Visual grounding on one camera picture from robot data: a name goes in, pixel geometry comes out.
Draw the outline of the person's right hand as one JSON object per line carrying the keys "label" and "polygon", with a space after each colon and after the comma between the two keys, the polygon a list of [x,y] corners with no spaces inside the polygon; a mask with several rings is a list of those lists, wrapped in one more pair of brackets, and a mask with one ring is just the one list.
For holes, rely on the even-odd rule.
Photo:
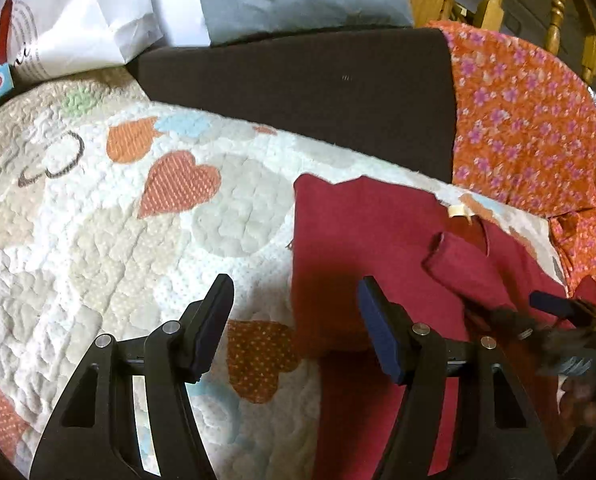
{"label": "person's right hand", "polygon": [[581,378],[568,377],[560,387],[560,418],[565,427],[596,427],[596,385]]}

